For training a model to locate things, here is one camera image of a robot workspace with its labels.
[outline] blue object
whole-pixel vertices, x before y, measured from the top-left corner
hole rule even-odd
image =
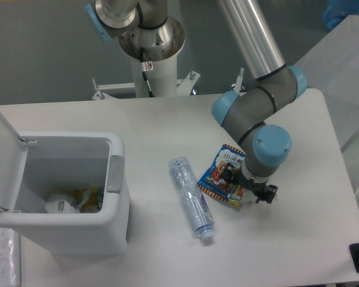
[[[359,0],[328,0],[323,22],[332,30],[348,15],[359,15]]]
[[[108,33],[105,31],[104,27],[102,27],[100,21],[98,20],[90,4],[85,6],[85,11],[90,22],[92,23],[92,26],[95,28],[96,33],[101,37],[101,40],[103,40],[104,42],[112,41],[112,38],[110,38]]]
[[[257,131],[252,145],[255,156],[265,166],[278,167],[286,160],[293,144],[285,129],[270,124]]]
[[[213,236],[214,221],[186,157],[171,160],[169,171],[181,197],[191,229],[202,241]]]
[[[297,78],[297,95],[295,100],[300,97],[307,89],[307,79],[304,73],[295,66],[288,67],[291,72],[294,73],[295,77]]]
[[[235,91],[227,91],[214,102],[211,108],[211,114],[220,126],[222,126],[227,112],[237,97],[239,97],[239,95]]]

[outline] light blue joint cap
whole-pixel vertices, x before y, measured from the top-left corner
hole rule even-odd
[[[295,66],[288,67],[291,72],[294,73],[295,77],[297,78],[297,96],[295,100],[299,98],[307,89],[307,79],[304,73]]]
[[[211,114],[220,126],[222,126],[227,112],[237,97],[239,97],[239,95],[235,91],[227,91],[214,102],[211,108]]]
[[[278,167],[286,160],[293,144],[284,128],[270,124],[257,131],[252,145],[255,156],[265,166]]]
[[[93,8],[90,4],[85,6],[86,14],[88,15],[88,18],[90,22],[92,23],[93,27],[96,30],[96,33],[100,36],[101,40],[104,42],[110,42],[112,41],[112,38],[108,35],[108,33],[105,31],[104,27],[102,27],[100,21],[98,20],[95,12],[93,11]]]

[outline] snack wrapper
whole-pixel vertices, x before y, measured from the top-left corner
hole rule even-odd
[[[231,175],[232,171],[237,172],[241,168],[244,158],[245,153],[243,151],[224,144],[215,157],[212,166],[199,180],[200,189],[218,200],[239,207],[244,194],[244,187],[239,185]]]

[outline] trash can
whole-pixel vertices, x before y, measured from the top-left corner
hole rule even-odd
[[[46,213],[53,193],[104,187],[97,213]],[[0,113],[0,227],[54,254],[116,255],[130,195],[122,139],[107,132],[18,132]]]

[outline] table surface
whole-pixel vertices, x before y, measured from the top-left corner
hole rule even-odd
[[[192,236],[168,173],[186,156],[197,178],[222,144],[237,146],[213,119],[217,95],[0,106],[17,130],[118,133],[131,196],[129,245],[118,257],[52,255],[22,237],[22,286],[296,286],[359,281],[348,246],[359,211],[320,91],[309,89],[266,122],[293,138],[271,177],[272,204],[245,193],[239,210],[206,196],[213,243]]]

